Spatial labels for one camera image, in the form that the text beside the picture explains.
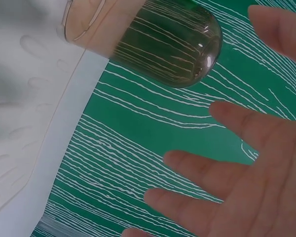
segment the green and white patterned background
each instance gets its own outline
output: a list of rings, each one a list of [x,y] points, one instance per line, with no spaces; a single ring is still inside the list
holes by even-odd
[[[162,163],[171,149],[252,163],[258,156],[208,113],[224,100],[296,120],[296,64],[265,46],[247,17],[251,4],[296,12],[296,0],[204,0],[221,24],[218,63],[197,85],[163,86],[109,62],[73,134],[44,216],[81,233],[117,237],[128,227],[154,236],[192,236],[143,202],[161,187],[220,202]],[[38,225],[32,237],[52,237]]]

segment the white surface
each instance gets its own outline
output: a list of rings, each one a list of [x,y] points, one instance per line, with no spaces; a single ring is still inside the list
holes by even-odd
[[[68,143],[107,63],[85,52],[50,124],[31,179],[0,211],[0,237],[29,237],[39,222]]]
[[[0,208],[27,184],[83,54],[56,33],[65,4],[0,0]]]

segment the green glass bottle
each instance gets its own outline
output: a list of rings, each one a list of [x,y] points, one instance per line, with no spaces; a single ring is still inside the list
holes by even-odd
[[[222,47],[215,17],[190,0],[73,1],[67,21],[69,41],[171,87],[200,81]]]

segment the transparent glass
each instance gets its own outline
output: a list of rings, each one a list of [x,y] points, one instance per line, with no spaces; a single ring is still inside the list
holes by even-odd
[[[200,81],[222,47],[217,20],[191,0],[73,0],[65,35],[171,87]]]

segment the hand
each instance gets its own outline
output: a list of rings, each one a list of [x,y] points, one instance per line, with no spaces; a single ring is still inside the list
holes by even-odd
[[[296,61],[296,14],[251,6],[249,16],[260,38]],[[296,121],[263,115],[226,102],[210,113],[259,151],[251,165],[218,162],[172,151],[164,162],[207,192],[218,204],[161,189],[145,202],[200,237],[296,237]],[[129,229],[123,237],[145,237]]]

